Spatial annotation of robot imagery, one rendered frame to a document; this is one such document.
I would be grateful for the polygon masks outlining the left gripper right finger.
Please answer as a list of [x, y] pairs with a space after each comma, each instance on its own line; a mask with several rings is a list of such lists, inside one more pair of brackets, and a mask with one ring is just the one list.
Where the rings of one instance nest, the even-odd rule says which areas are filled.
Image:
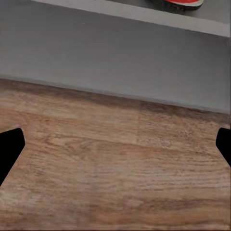
[[231, 130], [220, 128], [217, 134], [216, 146], [231, 167]]

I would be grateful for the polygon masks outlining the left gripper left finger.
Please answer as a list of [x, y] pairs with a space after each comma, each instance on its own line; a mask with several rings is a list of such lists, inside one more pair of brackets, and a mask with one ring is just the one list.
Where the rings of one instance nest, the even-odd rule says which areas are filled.
[[17, 128], [0, 133], [0, 185], [13, 167], [25, 147], [22, 129]]

